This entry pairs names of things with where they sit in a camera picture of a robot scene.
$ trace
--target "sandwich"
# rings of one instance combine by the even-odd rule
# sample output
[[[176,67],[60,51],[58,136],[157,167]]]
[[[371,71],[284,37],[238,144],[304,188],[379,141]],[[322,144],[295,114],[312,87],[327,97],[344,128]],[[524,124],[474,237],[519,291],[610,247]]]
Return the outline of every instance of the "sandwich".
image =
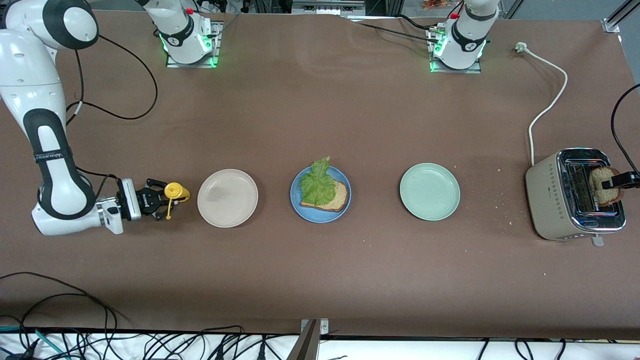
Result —
[[[323,211],[342,211],[349,199],[347,186],[327,174],[329,157],[315,161],[311,171],[300,181],[302,189],[301,206]]]

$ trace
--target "toast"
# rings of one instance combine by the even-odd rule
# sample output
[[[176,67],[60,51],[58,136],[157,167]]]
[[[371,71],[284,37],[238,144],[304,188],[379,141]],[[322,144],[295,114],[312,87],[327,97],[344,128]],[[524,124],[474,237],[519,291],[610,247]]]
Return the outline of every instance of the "toast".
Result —
[[[347,190],[347,186],[345,186],[340,181],[334,179],[333,183],[335,184],[335,197],[328,204],[315,206],[307,202],[301,202],[300,205],[306,208],[334,211],[336,213],[342,211],[342,209],[344,209],[344,206],[347,204],[347,200],[349,199],[349,191]]]
[[[604,181],[609,181],[612,177],[619,174],[620,172],[612,167],[595,168],[589,173],[589,187],[598,205],[609,206],[622,199],[622,189],[613,188],[604,190],[602,188]]]

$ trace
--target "beige plate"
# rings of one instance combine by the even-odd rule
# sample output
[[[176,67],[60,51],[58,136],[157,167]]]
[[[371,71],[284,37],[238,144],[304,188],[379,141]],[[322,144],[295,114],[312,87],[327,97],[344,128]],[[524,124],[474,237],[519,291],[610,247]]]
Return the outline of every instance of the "beige plate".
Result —
[[[258,187],[246,172],[228,168],[209,176],[198,192],[198,210],[208,223],[234,227],[247,221],[258,205]]]

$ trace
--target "white robotic arm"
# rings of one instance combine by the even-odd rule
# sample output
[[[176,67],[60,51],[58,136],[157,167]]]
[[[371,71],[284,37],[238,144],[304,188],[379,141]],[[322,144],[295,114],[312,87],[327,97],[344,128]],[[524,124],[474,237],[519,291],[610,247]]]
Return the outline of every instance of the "white robotic arm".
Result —
[[[163,197],[166,183],[147,180],[140,191],[117,179],[116,195],[96,199],[67,142],[65,97],[55,67],[58,49],[84,49],[98,39],[98,25],[84,0],[19,0],[4,9],[0,24],[0,95],[25,133],[42,173],[31,212],[44,235],[105,226],[122,233],[122,220],[175,204]]]
[[[190,64],[211,52],[211,20],[187,11],[179,0],[136,0],[151,16],[166,52],[178,63]]]
[[[500,0],[466,0],[457,19],[447,19],[442,44],[433,55],[452,69],[467,69],[480,57],[486,36],[498,18]]]

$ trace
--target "light green plate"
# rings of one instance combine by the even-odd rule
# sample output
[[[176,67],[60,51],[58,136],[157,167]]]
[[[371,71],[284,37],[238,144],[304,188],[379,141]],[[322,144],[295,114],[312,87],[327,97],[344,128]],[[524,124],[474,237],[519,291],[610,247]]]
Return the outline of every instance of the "light green plate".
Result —
[[[404,206],[423,220],[442,220],[460,203],[460,186],[453,174],[437,164],[423,163],[407,170],[400,181]]]

